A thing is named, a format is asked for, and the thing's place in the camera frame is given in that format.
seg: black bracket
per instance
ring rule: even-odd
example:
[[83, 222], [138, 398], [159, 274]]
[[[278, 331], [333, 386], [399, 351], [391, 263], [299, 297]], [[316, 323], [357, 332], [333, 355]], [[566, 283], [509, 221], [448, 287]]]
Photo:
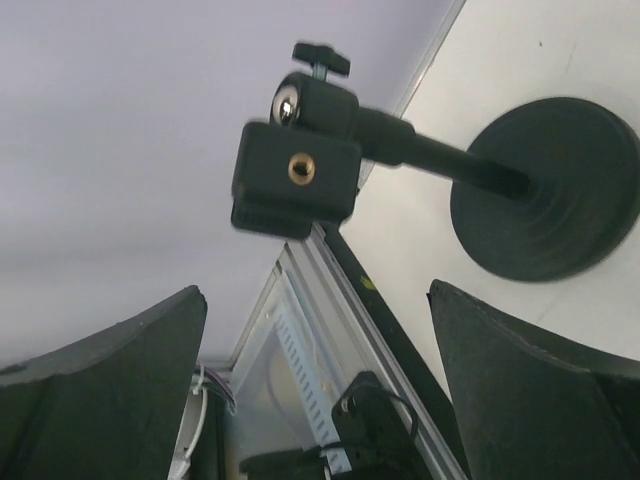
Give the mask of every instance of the black bracket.
[[399, 479], [433, 480], [391, 398], [375, 394], [385, 390], [375, 373], [361, 372], [333, 407], [341, 441], [353, 445], [345, 448], [352, 470], [379, 467]]

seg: white cable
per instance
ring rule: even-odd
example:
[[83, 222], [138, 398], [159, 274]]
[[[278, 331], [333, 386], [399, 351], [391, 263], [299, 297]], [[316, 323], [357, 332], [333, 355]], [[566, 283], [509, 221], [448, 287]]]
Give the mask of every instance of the white cable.
[[200, 434], [202, 433], [202, 427], [204, 426], [204, 418], [207, 414], [207, 403], [208, 403], [207, 389], [201, 388], [200, 394], [202, 395], [202, 407], [200, 409], [200, 418], [198, 419], [198, 426], [196, 427], [196, 431], [193, 434], [193, 438], [191, 439], [189, 448], [187, 448], [187, 451], [184, 454], [184, 458], [186, 460], [189, 460], [191, 458], [193, 451], [196, 449], [196, 445], [198, 444], [198, 440], [200, 439]]

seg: metal bar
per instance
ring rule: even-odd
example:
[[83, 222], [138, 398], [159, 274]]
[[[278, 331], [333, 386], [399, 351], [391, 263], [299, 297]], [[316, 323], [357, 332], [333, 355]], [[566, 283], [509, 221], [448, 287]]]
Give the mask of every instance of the metal bar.
[[467, 183], [512, 200], [529, 192], [529, 177], [492, 160], [477, 157], [432, 138], [415, 135], [398, 145], [404, 163], [436, 175]]

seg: metal ball joint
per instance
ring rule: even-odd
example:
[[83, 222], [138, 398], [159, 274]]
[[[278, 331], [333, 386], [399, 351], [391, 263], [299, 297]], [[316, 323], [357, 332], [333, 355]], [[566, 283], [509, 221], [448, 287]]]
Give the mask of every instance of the metal ball joint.
[[287, 127], [292, 125], [300, 114], [300, 94], [293, 85], [285, 85], [273, 97], [271, 113], [278, 125]]

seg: metal frame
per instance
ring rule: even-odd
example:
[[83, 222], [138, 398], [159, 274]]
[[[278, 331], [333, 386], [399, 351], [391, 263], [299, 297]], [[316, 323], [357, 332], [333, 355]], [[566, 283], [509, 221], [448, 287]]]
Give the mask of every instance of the metal frame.
[[[416, 408], [420, 418], [418, 448], [434, 478], [466, 479], [322, 237], [322, 231], [316, 229], [309, 240], [289, 245], [288, 258], [280, 263], [301, 279], [303, 293], [318, 312], [311, 321], [322, 318], [315, 327], [323, 332], [323, 344], [331, 346], [335, 361], [346, 372], [345, 381], [348, 384], [361, 370], [375, 371], [387, 388]], [[409, 421], [406, 412], [401, 415]]]

